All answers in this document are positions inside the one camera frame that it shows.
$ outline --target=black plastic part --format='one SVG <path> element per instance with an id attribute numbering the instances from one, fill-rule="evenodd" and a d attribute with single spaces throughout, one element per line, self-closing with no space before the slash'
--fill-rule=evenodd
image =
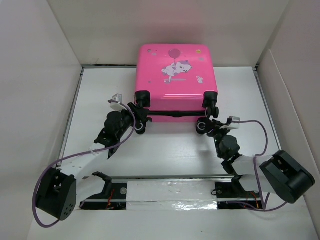
<path id="1" fill-rule="evenodd" d="M 134 94 L 135 102 L 139 108 L 150 108 L 150 92 L 149 91 L 136 91 Z"/>
<path id="2" fill-rule="evenodd" d="M 128 103 L 128 107 L 132 110 L 137 122 L 146 123 L 148 121 L 149 109 L 136 106 L 132 102 Z"/>
<path id="3" fill-rule="evenodd" d="M 223 169 L 226 171 L 227 174 L 230 175 L 237 175 L 234 167 L 232 166 L 232 164 L 235 162 L 235 160 L 239 157 L 241 157 L 242 155 L 237 153 L 234 157 L 232 157 L 231 159 L 225 159 L 221 165 L 223 167 Z"/>
<path id="4" fill-rule="evenodd" d="M 255 209 L 258 209 L 257 208 L 257 202 L 258 202 L 259 209 L 262 209 L 262 203 L 261 203 L 260 200 L 256 202 L 256 200 L 252 200 L 252 199 L 249 200 L 248 199 L 248 201 L 237 201 L 237 202 L 250 204 Z M 248 207 L 244 207 L 243 205 L 241 205 L 239 203 L 228 202 L 228 201 L 219 201 L 217 203 L 217 208 L 218 208 L 218 210 L 237 210 L 237 209 L 246 209 L 246 208 L 248 208 Z"/>
<path id="5" fill-rule="evenodd" d="M 206 91 L 203 95 L 203 108 L 216 107 L 218 101 L 218 93 L 215 91 Z"/>
<path id="6" fill-rule="evenodd" d="M 255 209 L 262 208 L 261 200 L 256 201 L 255 197 L 257 199 L 260 198 L 259 193 L 254 193 L 255 197 L 248 191 L 245 191 L 244 188 L 239 183 L 239 179 L 241 179 L 241 176 L 236 176 L 232 179 L 231 182 L 216 182 L 215 183 L 215 195 L 217 199 L 230 199 L 230 201 L 233 201 L 233 199 L 247 199 L 245 201 L 237 201 L 240 203 L 246 203 L 252 205 Z M 219 210 L 224 209 L 244 209 L 244 206 L 239 203 L 231 203 L 228 201 L 218 201 L 217 207 Z"/>
<path id="7" fill-rule="evenodd" d="M 240 179 L 241 177 L 234 177 L 232 182 L 216 182 L 215 192 L 217 199 L 253 198 L 250 192 L 244 190 L 238 178 Z"/>
<path id="8" fill-rule="evenodd" d="M 224 136 L 220 143 L 218 144 L 218 155 L 222 159 L 233 158 L 240 150 L 238 141 L 234 136 L 226 135 Z"/>
<path id="9" fill-rule="evenodd" d="M 219 131 L 225 131 L 220 129 L 220 127 L 224 126 L 225 124 L 221 123 L 220 121 L 217 120 L 210 120 L 207 117 L 200 117 L 197 120 L 197 126 L 198 127 L 198 123 L 205 123 L 205 129 L 204 132 L 207 134 L 208 137 L 214 137 L 217 135 L 217 133 Z"/>
<path id="10" fill-rule="evenodd" d="M 196 122 L 195 130 L 200 135 L 206 134 L 206 122 L 198 120 Z"/>
<path id="11" fill-rule="evenodd" d="M 147 123 L 146 122 L 137 122 L 135 124 L 135 132 L 139 135 L 142 135 L 146 132 Z"/>
<path id="12" fill-rule="evenodd" d="M 36 207 L 60 221 L 67 219 L 76 206 L 77 180 L 50 168 L 36 193 Z"/>
<path id="13" fill-rule="evenodd" d="M 88 200 L 91 200 L 90 202 L 83 202 L 80 203 L 81 209 L 83 210 L 123 210 L 126 209 L 127 203 L 126 198 L 127 194 L 121 192 L 122 188 L 127 189 L 128 185 L 127 183 L 112 183 L 112 178 L 101 173 L 101 172 L 95 172 L 92 175 L 97 176 L 101 178 L 105 184 L 102 189 L 102 192 L 99 194 L 92 195 L 88 197 Z M 112 201 L 110 201 L 110 205 L 108 206 L 108 199 L 112 195 Z"/>
<path id="14" fill-rule="evenodd" d="M 150 111 L 149 116 L 168 116 L 173 118 L 203 117 L 206 111 Z"/>
<path id="15" fill-rule="evenodd" d="M 294 204 L 315 184 L 314 177 L 283 150 L 261 164 L 260 169 L 275 193 L 289 204 Z"/>
<path id="16" fill-rule="evenodd" d="M 207 117 L 213 116 L 215 119 L 219 116 L 219 108 L 216 107 L 218 93 L 215 91 L 206 91 L 203 95 L 202 107 L 206 109 Z"/>
<path id="17" fill-rule="evenodd" d="M 126 133 L 129 127 L 134 124 L 134 119 L 132 115 L 127 110 L 122 110 L 121 112 L 112 111 L 104 122 L 104 128 L 99 133 L 95 144 L 102 144 L 106 148 L 114 146 L 120 143 L 120 139 Z M 120 146 L 112 148 L 108 152 L 108 159 L 111 158 Z"/>

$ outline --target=black mount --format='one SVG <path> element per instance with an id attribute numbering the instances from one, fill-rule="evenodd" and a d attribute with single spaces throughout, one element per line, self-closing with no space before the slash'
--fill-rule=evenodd
<path id="1" fill-rule="evenodd" d="M 219 210 L 243 209 L 244 207 L 241 204 L 232 203 L 232 200 L 246 199 L 238 200 L 237 202 L 250 204 L 255 209 L 261 209 L 262 204 L 261 200 L 259 200 L 259 193 L 245 191 L 239 183 L 239 179 L 239 177 L 234 177 L 231 182 L 215 182 L 215 190 L 213 190 L 211 194 L 216 196 L 216 198 L 218 199 L 217 208 Z"/>
<path id="2" fill-rule="evenodd" d="M 80 203 L 80 208 L 83 210 L 124 210 L 127 207 L 126 198 L 128 184 L 112 183 L 112 178 L 110 176 L 99 171 L 94 172 L 92 175 L 101 178 L 105 184 L 101 193 L 88 197 L 84 202 L 82 201 Z"/>
<path id="3" fill-rule="evenodd" d="M 136 91 L 134 99 L 139 108 L 150 108 L 151 99 L 149 91 Z"/>
<path id="4" fill-rule="evenodd" d="M 110 112 L 104 122 L 104 128 L 99 133 L 95 144 L 102 144 L 106 148 L 120 143 L 120 139 L 126 133 L 129 127 L 134 124 L 134 119 L 127 110 Z M 108 159 L 111 158 L 120 146 L 109 150 Z"/>
<path id="5" fill-rule="evenodd" d="M 36 194 L 36 207 L 63 221 L 76 206 L 77 180 L 60 170 L 50 168 L 43 176 Z"/>
<path id="6" fill-rule="evenodd" d="M 314 177 L 283 150 L 261 164 L 260 169 L 276 194 L 289 204 L 294 204 L 315 184 Z"/>
<path id="7" fill-rule="evenodd" d="M 216 106 L 218 101 L 218 93 L 215 91 L 206 91 L 203 95 L 202 107 L 206 109 L 206 117 L 213 116 L 215 119 L 219 117 L 219 108 Z"/>

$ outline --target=white backdrop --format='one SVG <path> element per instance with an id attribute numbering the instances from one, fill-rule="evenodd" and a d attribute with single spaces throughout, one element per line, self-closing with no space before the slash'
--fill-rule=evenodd
<path id="1" fill-rule="evenodd" d="M 289 0 L 48 0 L 81 64 L 136 64 L 146 43 L 209 46 L 255 66 Z"/>
<path id="2" fill-rule="evenodd" d="M 46 1 L 1 2 L 2 240 L 27 239 L 35 180 L 59 154 L 80 73 L 81 65 Z"/>
<path id="3" fill-rule="evenodd" d="M 320 1 L 293 0 L 258 69 L 281 146 L 313 174 L 306 194 L 320 234 Z"/>

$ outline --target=white platform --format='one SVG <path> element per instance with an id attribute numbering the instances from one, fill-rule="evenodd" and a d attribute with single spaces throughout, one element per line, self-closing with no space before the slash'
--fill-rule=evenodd
<path id="1" fill-rule="evenodd" d="M 120 93 L 124 96 L 124 103 L 132 101 L 135 73 L 134 68 L 84 71 L 65 156 L 83 152 L 92 145 L 104 126 L 107 113 L 111 111 L 107 100 L 112 95 Z M 215 74 L 219 90 L 219 120 L 225 121 L 228 116 L 233 115 L 242 120 L 261 121 L 269 135 L 267 154 L 275 153 L 278 150 L 276 137 L 252 69 L 218 67 L 215 68 Z M 243 124 L 232 135 L 237 137 L 244 155 L 260 153 L 264 148 L 264 133 L 256 124 Z M 223 175 L 225 172 L 220 164 L 213 140 L 197 135 L 193 124 L 148 123 L 146 134 L 134 134 L 111 159 L 105 161 L 101 172 L 110 176 Z M 203 193 L 205 200 L 210 199 L 210 188 L 208 185 L 208 192 Z M 157 189 L 149 188 L 148 193 L 151 198 L 156 195 Z M 281 202 L 272 195 L 268 207 L 276 207 Z M 246 209 L 140 209 L 75 210 L 67 220 L 50 229 L 41 228 L 33 221 L 28 239 L 318 239 L 303 198 L 296 204 L 287 204 L 270 213 Z M 40 210 L 39 213 L 45 223 L 53 221 L 46 213 Z"/>
<path id="2" fill-rule="evenodd" d="M 216 67 L 219 120 L 229 116 L 259 120 L 268 132 L 267 154 L 279 148 L 251 67 Z M 65 148 L 65 156 L 86 151 L 104 127 L 112 109 L 108 100 L 122 94 L 133 101 L 135 68 L 85 69 Z M 231 133 L 241 154 L 261 153 L 265 136 L 256 123 L 246 123 Z M 105 161 L 101 171 L 110 176 L 210 176 L 225 175 L 213 138 L 196 133 L 194 123 L 147 123 L 144 135 L 134 134 Z"/>

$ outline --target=purple cable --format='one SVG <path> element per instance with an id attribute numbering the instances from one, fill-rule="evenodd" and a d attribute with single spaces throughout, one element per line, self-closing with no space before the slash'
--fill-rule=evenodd
<path id="1" fill-rule="evenodd" d="M 232 122 L 236 123 L 236 124 L 257 123 L 262 127 L 262 129 L 264 131 L 264 135 L 265 135 L 265 147 L 264 147 L 264 150 L 263 150 L 262 153 L 254 155 L 254 158 L 253 158 L 254 174 L 255 174 L 256 183 L 257 183 L 258 189 L 259 189 L 259 195 L 260 195 L 260 199 L 261 199 L 262 209 L 255 209 L 255 207 L 253 207 L 251 204 L 240 202 L 240 201 L 228 201 L 227 203 L 234 203 L 234 204 L 241 204 L 243 206 L 248 206 L 248 207 L 251 207 L 251 209 L 247 208 L 248 210 L 256 211 L 256 212 L 272 212 L 272 211 L 275 211 L 275 210 L 278 210 L 278 209 L 282 208 L 284 205 L 287 204 L 287 202 L 285 202 L 284 204 L 282 204 L 282 205 L 280 205 L 278 207 L 275 207 L 275 208 L 267 210 L 267 203 L 268 203 L 268 200 L 269 200 L 269 197 L 270 197 L 270 193 L 267 194 L 266 199 L 264 201 L 262 187 L 261 187 L 261 183 L 260 183 L 260 179 L 259 179 L 259 175 L 258 175 L 257 157 L 263 156 L 266 153 L 267 148 L 268 148 L 268 143 L 269 143 L 268 133 L 267 133 L 267 130 L 266 130 L 265 126 L 258 120 L 232 121 Z"/>
<path id="2" fill-rule="evenodd" d="M 118 103 L 117 101 L 115 100 L 109 100 L 108 101 L 109 103 Z M 52 163 L 49 164 L 49 166 L 46 167 L 46 169 L 43 171 L 43 173 L 40 175 L 38 181 L 36 182 L 35 184 L 35 187 L 34 187 L 34 191 L 33 191 L 33 195 L 32 195 L 32 212 L 33 212 L 33 216 L 34 216 L 34 219 L 36 221 L 37 224 L 39 224 L 40 227 L 42 228 L 51 228 L 53 227 L 54 225 L 56 225 L 60 220 L 57 220 L 49 225 L 45 225 L 41 222 L 41 220 L 39 219 L 39 216 L 37 214 L 37 210 L 36 210 L 36 197 L 37 197 L 37 192 L 38 192 L 38 189 L 39 189 L 39 186 L 40 186 L 40 183 L 43 179 L 43 177 L 45 176 L 45 174 L 48 172 L 48 170 L 50 168 L 52 168 L 54 165 L 60 163 L 60 162 L 63 162 L 67 159 L 71 159 L 71 158 L 75 158 L 75 157 L 78 157 L 78 156 L 83 156 L 83 155 L 87 155 L 87 154 L 91 154 L 92 152 L 93 153 L 98 153 L 98 152 L 102 152 L 102 151 L 107 151 L 107 150 L 110 150 L 110 149 L 114 149 L 114 148 L 117 148 L 119 146 L 121 146 L 122 144 L 124 144 L 131 136 L 132 134 L 134 133 L 135 131 L 135 125 L 136 125 L 136 118 L 135 118 L 135 115 L 134 113 L 131 111 L 131 109 L 129 107 L 127 107 L 126 105 L 122 104 L 121 102 L 119 102 L 119 104 L 121 106 L 123 106 L 124 108 L 126 108 L 130 114 L 132 115 L 133 117 L 133 127 L 132 127 L 132 131 L 130 132 L 130 134 L 122 141 L 122 142 L 119 142 L 118 144 L 114 145 L 114 146 L 109 146 L 109 147 L 105 147 L 105 148 L 100 148 L 100 149 L 95 149 L 93 151 L 84 151 L 84 152 L 80 152 L 80 153 L 76 153 L 76 154 L 73 154 L 73 155 L 70 155 L 70 156 L 66 156 L 66 157 L 63 157 L 61 159 L 58 159 Z"/>

